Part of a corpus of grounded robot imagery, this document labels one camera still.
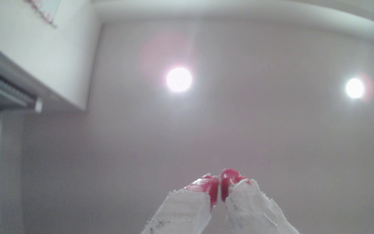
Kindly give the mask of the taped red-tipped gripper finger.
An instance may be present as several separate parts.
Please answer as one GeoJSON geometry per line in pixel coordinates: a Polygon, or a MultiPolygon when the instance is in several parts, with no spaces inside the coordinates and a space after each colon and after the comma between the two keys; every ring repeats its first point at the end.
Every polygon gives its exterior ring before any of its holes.
{"type": "Polygon", "coordinates": [[[234,234],[299,234],[257,181],[234,169],[221,173],[221,199],[234,234]]]}
{"type": "Polygon", "coordinates": [[[142,234],[201,234],[217,204],[219,177],[205,174],[170,192],[142,234]]]}

